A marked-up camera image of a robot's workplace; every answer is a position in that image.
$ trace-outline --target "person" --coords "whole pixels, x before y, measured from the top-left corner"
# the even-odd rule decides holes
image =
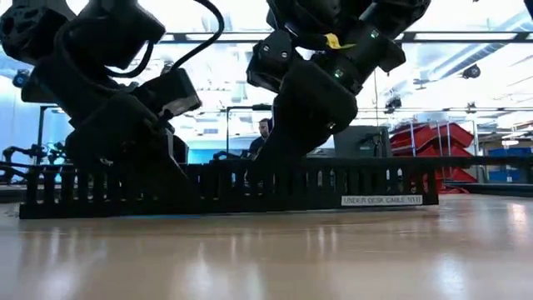
[[[268,134],[270,133],[271,126],[270,125],[270,119],[264,118],[261,121],[259,121],[259,133],[261,134],[260,137],[256,138],[251,144],[250,148],[248,149],[248,152],[250,155],[255,156],[259,153],[259,150],[263,147],[265,144],[265,141],[268,138]]]

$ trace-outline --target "ceiling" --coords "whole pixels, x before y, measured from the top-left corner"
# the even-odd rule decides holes
[[[212,0],[225,15],[228,32],[267,32],[265,0]],[[67,0],[74,12],[87,1]],[[192,0],[162,1],[139,0],[143,7],[153,13],[171,33],[205,33],[213,31],[217,24],[214,18]],[[433,0],[427,14],[410,31],[533,31],[531,17],[526,12],[523,0]],[[201,52],[184,66],[195,84],[204,107],[193,117],[179,117],[176,126],[191,135],[226,134],[226,117],[217,112],[231,105],[270,103],[274,94],[245,84],[245,70],[252,44],[215,44]],[[143,82],[161,71],[167,60],[176,61],[195,45],[160,44],[152,55],[148,69],[135,80]],[[404,108],[419,108],[416,112],[361,112],[355,123],[395,124],[407,118],[424,119],[422,110],[441,108],[464,108],[475,102],[477,107],[533,107],[533,44],[449,44],[426,43],[404,44],[407,63],[390,74],[377,70],[365,83],[357,96],[361,108],[383,108],[387,100],[399,96]],[[477,63],[481,76],[463,79],[459,74]],[[2,55],[0,75],[12,77],[20,68],[29,68]],[[426,82],[414,84],[415,79]],[[499,125],[510,128],[516,123],[533,120],[529,113],[464,112],[440,113],[439,118],[472,119],[487,128]],[[253,134],[256,122],[265,113],[235,112],[230,118],[232,135]]]

